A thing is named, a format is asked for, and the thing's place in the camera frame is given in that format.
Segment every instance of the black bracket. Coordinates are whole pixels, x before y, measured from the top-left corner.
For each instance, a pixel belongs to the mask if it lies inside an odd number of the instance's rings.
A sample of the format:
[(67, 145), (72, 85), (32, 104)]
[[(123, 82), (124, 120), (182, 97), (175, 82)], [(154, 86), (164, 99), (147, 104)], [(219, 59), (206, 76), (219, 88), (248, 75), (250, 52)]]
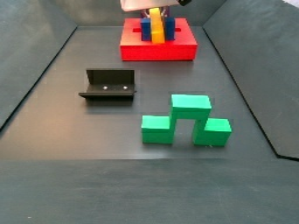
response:
[(87, 99), (103, 97), (134, 98), (136, 92), (135, 70), (87, 69), (88, 90), (79, 95)]

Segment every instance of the blue block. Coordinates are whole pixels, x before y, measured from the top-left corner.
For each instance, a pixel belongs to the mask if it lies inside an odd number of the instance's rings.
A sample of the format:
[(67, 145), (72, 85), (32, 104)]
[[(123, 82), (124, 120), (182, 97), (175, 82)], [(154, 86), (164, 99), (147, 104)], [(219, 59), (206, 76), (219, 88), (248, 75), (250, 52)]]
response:
[(166, 17), (163, 22), (164, 22), (164, 38), (166, 40), (174, 40), (175, 19), (174, 17)]
[(152, 40), (152, 33), (151, 33), (151, 18), (144, 17), (142, 18), (142, 40)]

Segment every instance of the dark gray wall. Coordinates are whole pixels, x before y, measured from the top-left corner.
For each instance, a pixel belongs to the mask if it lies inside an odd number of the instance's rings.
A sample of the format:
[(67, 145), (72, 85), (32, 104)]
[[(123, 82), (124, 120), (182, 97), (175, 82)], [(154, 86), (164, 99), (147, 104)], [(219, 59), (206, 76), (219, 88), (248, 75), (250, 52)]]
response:
[(228, 0), (204, 25), (279, 155), (299, 158), (299, 9)]
[[(139, 11), (124, 12), (119, 0), (51, 0), (79, 25), (123, 25), (124, 18), (139, 17)], [(172, 15), (188, 18), (191, 25), (203, 25), (226, 0), (192, 0), (187, 6), (172, 6)]]
[(48, 0), (0, 0), (0, 128), (75, 28)]

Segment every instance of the red base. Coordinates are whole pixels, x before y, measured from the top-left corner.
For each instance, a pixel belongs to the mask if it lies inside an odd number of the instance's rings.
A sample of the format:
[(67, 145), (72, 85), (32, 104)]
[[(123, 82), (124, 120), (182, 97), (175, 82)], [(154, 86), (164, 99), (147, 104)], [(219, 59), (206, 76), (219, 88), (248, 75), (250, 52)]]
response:
[(120, 40), (122, 60), (194, 60), (198, 43), (186, 18), (175, 19), (175, 40), (142, 41), (140, 18), (127, 18)]

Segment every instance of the green block stack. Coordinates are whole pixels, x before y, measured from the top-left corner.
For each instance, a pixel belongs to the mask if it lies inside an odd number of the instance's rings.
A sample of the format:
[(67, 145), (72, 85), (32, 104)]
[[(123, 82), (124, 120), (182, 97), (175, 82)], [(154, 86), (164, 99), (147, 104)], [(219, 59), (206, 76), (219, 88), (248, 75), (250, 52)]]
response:
[(195, 120), (194, 144), (224, 146), (231, 134), (230, 121), (210, 118), (210, 113), (211, 100), (207, 95), (174, 94), (170, 116), (143, 116), (143, 142), (171, 144), (176, 120), (192, 119)]

